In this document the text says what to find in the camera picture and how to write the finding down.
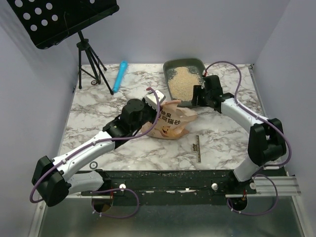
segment litter box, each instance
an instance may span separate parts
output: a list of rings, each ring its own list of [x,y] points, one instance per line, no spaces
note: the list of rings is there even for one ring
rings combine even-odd
[[[166,79],[168,91],[172,100],[178,100],[178,98],[175,98],[175,96],[171,94],[168,82],[169,80],[173,79],[173,77],[176,75],[175,69],[179,67],[188,68],[191,74],[196,74],[199,76],[198,80],[200,81],[200,84],[203,83],[202,74],[203,74],[203,71],[205,70],[205,66],[201,60],[197,58],[183,58],[183,59],[175,59],[175,60],[170,60],[170,61],[165,62],[163,65],[163,72],[164,72],[164,77]],[[195,107],[195,106],[192,106],[192,100],[188,100],[188,101],[181,100],[181,103],[178,106],[187,107],[187,108]]]

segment white marble surface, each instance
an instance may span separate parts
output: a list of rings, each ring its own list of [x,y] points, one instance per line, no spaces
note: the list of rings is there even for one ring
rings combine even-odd
[[[106,65],[105,76],[113,86],[119,65]],[[260,104],[246,65],[239,65],[243,80],[238,99],[260,113]],[[84,67],[92,73],[91,68]],[[228,65],[213,66],[209,73],[217,74],[224,92],[233,93],[238,80],[237,71]],[[142,98],[151,86],[168,95],[162,64],[131,64],[120,90],[110,95],[104,82],[92,86],[92,78],[82,74],[82,90],[77,89],[72,104],[61,154],[64,154],[97,134],[102,127],[120,114],[129,99]],[[95,161],[104,170],[176,170],[233,169],[247,156],[248,134],[229,117],[211,108],[196,109],[198,118],[188,125],[190,134],[177,141],[144,136],[129,141],[117,150]],[[199,135],[201,163],[192,150]],[[90,170],[89,165],[83,168]]]

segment wall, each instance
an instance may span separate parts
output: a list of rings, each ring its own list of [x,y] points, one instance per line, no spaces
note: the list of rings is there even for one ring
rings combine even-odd
[[[66,43],[36,49],[5,0],[0,8],[0,232],[28,236],[39,158],[57,155],[77,81]]]
[[[83,33],[105,63],[164,63],[178,57],[254,63],[288,2],[118,0],[117,13]],[[77,35],[67,40],[76,57],[78,41]]]
[[[268,115],[282,120],[291,141],[287,168],[298,179],[311,223],[316,223],[315,9],[315,0],[291,0],[254,68]]]

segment blue tube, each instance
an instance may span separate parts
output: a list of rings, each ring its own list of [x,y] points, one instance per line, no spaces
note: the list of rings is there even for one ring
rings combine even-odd
[[[118,76],[114,83],[114,87],[113,87],[114,93],[117,93],[119,90],[119,86],[120,86],[120,83],[122,82],[126,68],[127,68],[127,61],[122,61],[119,65]]]

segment bag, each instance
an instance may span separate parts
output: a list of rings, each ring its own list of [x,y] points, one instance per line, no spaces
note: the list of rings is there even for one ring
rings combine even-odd
[[[197,119],[198,115],[189,108],[178,108],[180,100],[165,102],[161,105],[161,112],[155,127],[147,134],[150,137],[175,140],[189,133],[185,129],[188,123]],[[147,131],[153,124],[148,122],[141,131]]]

